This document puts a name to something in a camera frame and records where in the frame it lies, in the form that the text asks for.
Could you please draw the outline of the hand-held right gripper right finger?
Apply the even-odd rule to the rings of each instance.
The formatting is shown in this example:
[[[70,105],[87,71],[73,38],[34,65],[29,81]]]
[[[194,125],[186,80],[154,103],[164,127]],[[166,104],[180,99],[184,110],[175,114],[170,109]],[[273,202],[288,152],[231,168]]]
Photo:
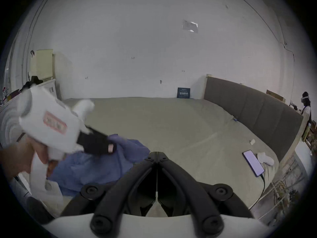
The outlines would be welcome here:
[[[220,235],[221,215],[253,220],[229,185],[198,182],[163,152],[158,152],[158,201],[168,217],[190,214],[198,235]]]

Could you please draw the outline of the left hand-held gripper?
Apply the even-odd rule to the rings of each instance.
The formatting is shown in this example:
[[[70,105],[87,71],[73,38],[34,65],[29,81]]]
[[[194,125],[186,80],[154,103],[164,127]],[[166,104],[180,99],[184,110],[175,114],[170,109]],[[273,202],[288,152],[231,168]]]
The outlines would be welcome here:
[[[90,126],[85,126],[87,115],[94,109],[91,100],[80,100],[73,108],[54,97],[48,90],[33,86],[18,97],[18,122],[27,136],[47,147],[48,160],[61,161],[65,155],[84,151],[94,156],[112,155],[117,144]],[[84,136],[84,147],[79,143]],[[29,191],[43,202],[63,202],[57,182],[47,179],[48,164],[39,154],[30,161]]]

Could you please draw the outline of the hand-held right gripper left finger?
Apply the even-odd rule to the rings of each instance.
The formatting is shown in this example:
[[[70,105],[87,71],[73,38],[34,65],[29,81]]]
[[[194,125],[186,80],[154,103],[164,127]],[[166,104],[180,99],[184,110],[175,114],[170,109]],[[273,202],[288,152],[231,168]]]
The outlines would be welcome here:
[[[61,217],[93,213],[88,226],[95,235],[117,234],[129,195],[155,170],[156,164],[157,152],[151,152],[117,181],[85,184],[66,205]]]

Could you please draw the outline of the person's left hand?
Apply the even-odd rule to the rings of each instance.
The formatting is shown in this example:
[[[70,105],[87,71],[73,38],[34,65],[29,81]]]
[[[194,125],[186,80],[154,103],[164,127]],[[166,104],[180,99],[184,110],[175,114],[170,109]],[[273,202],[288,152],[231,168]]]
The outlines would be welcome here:
[[[24,135],[22,139],[0,150],[0,162],[7,181],[11,181],[21,172],[30,173],[34,154],[43,164],[48,164],[48,147],[41,142]]]

